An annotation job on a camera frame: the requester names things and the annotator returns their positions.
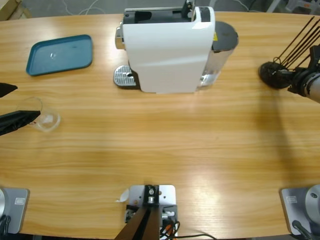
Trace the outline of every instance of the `floor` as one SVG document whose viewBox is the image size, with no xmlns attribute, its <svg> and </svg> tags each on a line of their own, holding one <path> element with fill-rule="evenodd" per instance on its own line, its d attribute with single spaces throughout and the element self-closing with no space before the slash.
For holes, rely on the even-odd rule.
<svg viewBox="0 0 320 240">
<path fill-rule="evenodd" d="M 88 14 L 122 14 L 125 8 L 153 8 L 179 7 L 185 0 L 98 0 Z M 30 10 L 33 18 L 78 15 L 82 10 L 89 8 L 94 0 L 23 0 L 23 4 Z M 253 0 L 241 0 L 249 7 Z M 256 0 L 251 10 L 265 12 L 272 0 Z M 208 6 L 210 0 L 197 0 L 196 5 Z M 285 12 L 283 0 L 275 12 Z M 236 0 L 216 0 L 215 11 L 246 12 L 247 9 Z"/>
</svg>

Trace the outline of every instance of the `wire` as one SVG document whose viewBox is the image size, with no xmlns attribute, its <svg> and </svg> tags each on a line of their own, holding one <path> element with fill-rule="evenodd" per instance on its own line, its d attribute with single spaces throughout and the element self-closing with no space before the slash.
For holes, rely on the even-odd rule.
<svg viewBox="0 0 320 240">
<path fill-rule="evenodd" d="M 91 9 L 96 9 L 96 10 L 99 10 L 99 11 L 101 11 L 102 13 L 106 14 L 106 12 L 105 12 L 102 8 L 93 7 L 93 5 L 94 5 L 97 1 L 99 1 L 99 0 L 95 0 L 95 1 L 90 5 L 90 7 L 81 10 L 78 14 L 73 14 L 72 12 L 69 11 L 68 5 L 66 4 L 65 0 L 62 0 L 63 4 L 64 4 L 64 6 L 65 6 L 65 11 L 66 11 L 69 15 L 72 15 L 72 16 L 74 16 L 74 15 L 81 15 L 81 14 L 82 14 L 83 12 L 85 12 L 85 11 L 86 11 L 85 15 L 88 15 L 88 12 L 89 12 Z"/>
<path fill-rule="evenodd" d="M 249 12 L 249 8 L 246 5 L 244 5 L 240 0 L 232 0 L 232 1 L 239 3 L 242 7 L 244 7 L 247 10 L 247 12 Z"/>
<path fill-rule="evenodd" d="M 217 240 L 214 236 L 211 236 L 210 234 L 207 233 L 202 233 L 202 234 L 196 234 L 196 235 L 186 235 L 186 236 L 169 236 L 166 240 L 169 239 L 187 239 L 187 238 L 197 238 L 197 237 L 209 237 L 213 240 Z"/>
<path fill-rule="evenodd" d="M 168 239 L 171 236 L 175 236 L 180 228 L 180 222 L 173 222 L 172 220 L 168 221 L 169 223 L 166 226 L 163 226 L 160 230 L 160 239 L 163 237 L 167 237 Z"/>
<path fill-rule="evenodd" d="M 0 218 L 0 237 L 7 236 L 10 221 L 10 216 L 2 215 L 2 217 Z"/>
<path fill-rule="evenodd" d="M 292 226 L 295 229 L 297 229 L 305 239 L 307 239 L 307 240 L 317 239 L 311 232 L 309 232 L 307 229 L 305 229 L 299 221 L 294 220 L 292 222 Z"/>
<path fill-rule="evenodd" d="M 89 10 L 93 7 L 93 5 L 95 5 L 96 2 L 98 2 L 99 0 L 95 0 L 90 7 L 87 9 L 87 11 L 85 12 L 85 15 L 88 15 Z"/>
<path fill-rule="evenodd" d="M 102 8 L 99 8 L 99 7 L 91 7 L 91 8 L 83 9 L 81 12 L 79 12 L 78 15 L 81 15 L 84 11 L 91 10 L 91 9 L 96 9 L 96 10 L 99 10 L 99 11 L 101 11 L 102 13 L 106 14 L 106 12 L 105 12 Z"/>
<path fill-rule="evenodd" d="M 280 65 L 282 65 L 282 62 L 281 62 L 280 57 L 275 56 L 275 57 L 273 58 L 273 62 L 275 63 L 276 61 L 279 61 Z"/>
<path fill-rule="evenodd" d="M 249 5 L 249 10 L 252 8 L 252 6 L 255 4 L 255 2 L 256 2 L 257 0 L 252 0 L 252 2 L 250 3 L 250 5 Z"/>
</svg>

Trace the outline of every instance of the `black cable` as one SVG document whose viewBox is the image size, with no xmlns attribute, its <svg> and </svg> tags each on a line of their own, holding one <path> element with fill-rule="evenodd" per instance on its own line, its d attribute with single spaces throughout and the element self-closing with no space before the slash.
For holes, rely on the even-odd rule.
<svg viewBox="0 0 320 240">
<path fill-rule="evenodd" d="M 214 236 L 211 236 L 210 234 L 207 233 L 202 233 L 202 234 L 196 234 L 196 235 L 186 235 L 186 236 L 169 236 L 166 240 L 169 239 L 187 239 L 187 238 L 197 238 L 197 237 L 209 237 L 213 240 L 217 240 Z"/>
<path fill-rule="evenodd" d="M 175 207 L 175 206 L 176 206 L 176 205 L 164 206 L 163 209 L 173 208 L 173 207 Z"/>
<path fill-rule="evenodd" d="M 294 221 L 292 222 L 292 226 L 293 226 L 295 229 L 297 229 L 305 239 L 307 239 L 307 240 L 316 240 L 316 239 L 317 239 L 317 237 L 314 236 L 314 235 L 313 235 L 311 232 L 309 232 L 307 229 L 305 229 L 305 228 L 301 225 L 301 223 L 300 223 L 299 221 L 294 220 Z"/>
<path fill-rule="evenodd" d="M 180 222 L 179 222 L 179 221 L 177 221 L 176 223 L 178 224 L 178 227 L 176 228 L 176 230 L 175 230 L 175 233 L 174 233 L 174 234 L 176 234 L 176 232 L 178 232 L 178 230 L 179 230 L 179 228 L 180 228 Z"/>
<path fill-rule="evenodd" d="M 249 11 L 251 10 L 252 6 L 255 4 L 256 1 L 257 1 L 257 0 L 253 0 L 253 1 L 250 3 L 250 5 L 249 5 L 249 7 L 248 7 Z"/>
<path fill-rule="evenodd" d="M 8 235 L 10 221 L 10 216 L 2 215 L 0 217 L 0 240 L 5 240 L 5 237 Z"/>
</svg>

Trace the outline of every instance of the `coffee machine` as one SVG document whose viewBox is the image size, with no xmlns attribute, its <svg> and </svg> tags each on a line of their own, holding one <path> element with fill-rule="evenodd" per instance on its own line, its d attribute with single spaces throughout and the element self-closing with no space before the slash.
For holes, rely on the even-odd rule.
<svg viewBox="0 0 320 240">
<path fill-rule="evenodd" d="M 114 83 L 146 93 L 192 93 L 211 85 L 238 44 L 234 28 L 209 6 L 127 8 L 115 45 L 125 49 Z"/>
</svg>

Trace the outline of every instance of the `yellow label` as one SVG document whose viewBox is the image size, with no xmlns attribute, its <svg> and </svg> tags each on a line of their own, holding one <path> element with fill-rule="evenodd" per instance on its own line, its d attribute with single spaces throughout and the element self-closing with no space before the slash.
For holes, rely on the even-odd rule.
<svg viewBox="0 0 320 240">
<path fill-rule="evenodd" d="M 218 41 L 218 36 L 217 36 L 217 33 L 216 33 L 216 32 L 214 32 L 213 41 Z"/>
</svg>

